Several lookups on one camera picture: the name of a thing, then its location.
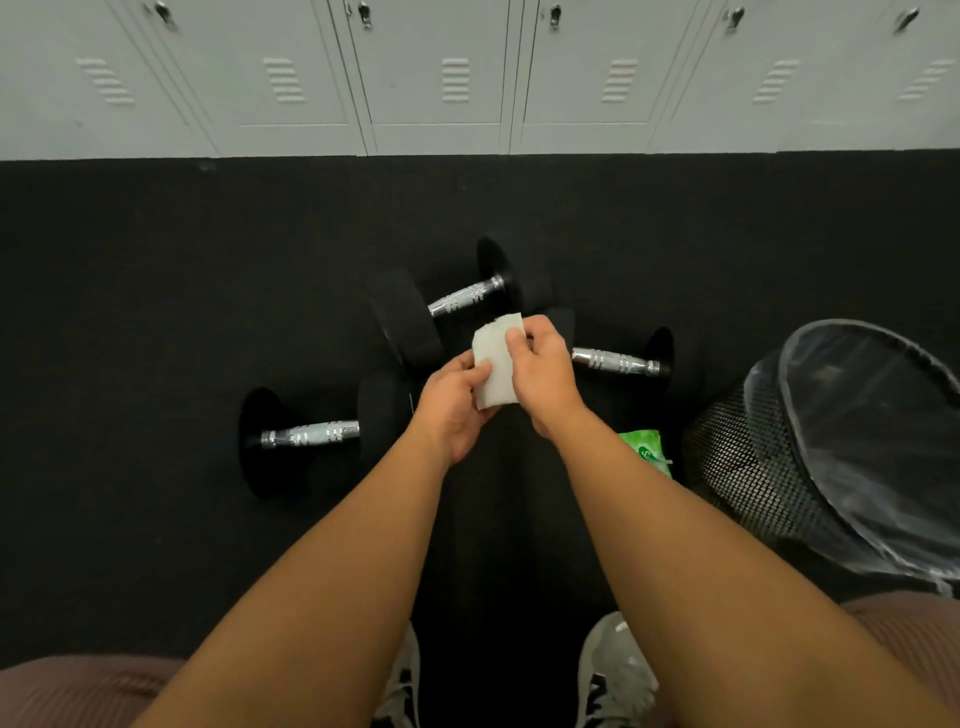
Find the ribbed fabric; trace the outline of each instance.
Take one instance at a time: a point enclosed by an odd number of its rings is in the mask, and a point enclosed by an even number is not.
[[[3,728],[127,728],[183,660],[46,657],[0,671]]]
[[[960,601],[894,592],[844,605],[874,638],[960,712]]]

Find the green package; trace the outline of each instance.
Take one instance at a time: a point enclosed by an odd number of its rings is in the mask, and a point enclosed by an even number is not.
[[[670,461],[663,457],[660,444],[660,432],[655,429],[639,429],[634,432],[621,432],[620,439],[636,450],[636,454],[654,466],[664,475],[670,475]]]

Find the black mesh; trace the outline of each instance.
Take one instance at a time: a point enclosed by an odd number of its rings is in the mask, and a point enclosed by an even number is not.
[[[842,545],[859,555],[850,566],[879,569],[879,555],[830,508],[795,454],[776,386],[779,356],[754,367],[684,431],[687,480],[764,542]]]

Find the locker vent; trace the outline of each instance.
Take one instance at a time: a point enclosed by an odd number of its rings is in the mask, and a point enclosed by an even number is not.
[[[777,97],[780,96],[786,82],[790,80],[793,72],[797,70],[797,66],[801,63],[800,59],[781,59],[774,63],[774,67],[770,69],[763,79],[763,83],[760,84],[760,88],[756,90],[754,103],[773,104],[777,101]]]
[[[444,103],[465,104],[470,100],[469,59],[444,59]]]
[[[297,69],[290,59],[264,59],[263,65],[267,69],[270,79],[270,88],[281,104],[302,104],[306,101],[303,89],[300,88],[300,79],[297,78]]]
[[[133,97],[106,61],[103,59],[76,59],[76,62],[90,77],[93,87],[97,89],[104,101],[116,107],[133,106]]]
[[[900,95],[900,100],[919,101],[924,98],[924,94],[930,90],[930,87],[940,81],[940,79],[944,77],[944,74],[946,74],[950,70],[950,67],[956,62],[957,59],[938,59],[931,61],[923,73],[911,81],[910,85],[903,90],[903,93]]]
[[[610,71],[603,84],[603,95],[600,101],[603,104],[622,104],[627,100],[630,86],[634,82],[637,59],[618,59],[610,62]]]

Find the locker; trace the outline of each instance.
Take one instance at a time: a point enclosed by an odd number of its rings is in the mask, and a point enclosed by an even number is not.
[[[99,0],[5,0],[0,68],[0,159],[213,152]]]
[[[540,0],[520,151],[642,151],[697,5]]]
[[[504,98],[510,0],[365,0],[346,9],[378,154],[501,151],[504,105],[513,101]]]
[[[657,131],[665,152],[775,152],[826,75],[891,0],[731,1],[713,16],[679,101]]]
[[[960,116],[960,2],[896,3],[824,83],[784,149],[952,146]]]
[[[229,157],[362,155],[326,3],[114,0]]]

